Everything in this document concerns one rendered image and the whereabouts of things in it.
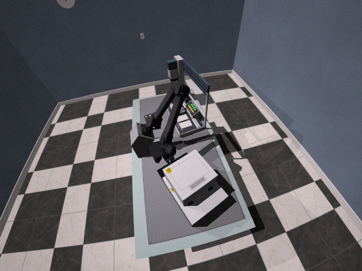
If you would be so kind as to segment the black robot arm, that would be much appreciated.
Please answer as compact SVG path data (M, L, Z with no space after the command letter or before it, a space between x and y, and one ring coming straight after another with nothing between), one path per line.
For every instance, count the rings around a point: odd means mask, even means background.
M181 94L181 92L183 94ZM182 83L172 81L171 87L166 94L165 98L159 105L156 112L147 118L146 124L141 124L141 134L151 137L152 128L159 128L162 122L162 116L167 110L168 106L171 104L172 100L175 97L174 104L172 106L166 127L164 128L161 140L160 140L160 153L153 156L156 163L159 163L162 157L167 160L169 158L168 154L174 156L176 154L176 147L171 144L173 139L174 128L182 107L182 104L185 98L188 97L190 93L190 88Z

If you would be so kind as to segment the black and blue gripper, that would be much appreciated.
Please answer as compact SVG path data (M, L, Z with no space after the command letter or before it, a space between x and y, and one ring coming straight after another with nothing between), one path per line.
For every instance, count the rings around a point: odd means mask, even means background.
M172 164L172 162L173 162L173 160L175 159L174 158L174 156L171 156L171 155L169 155L168 154L168 156L169 156L169 158L167 159L167 160L165 160L168 164ZM170 160L170 162L169 162L169 160Z

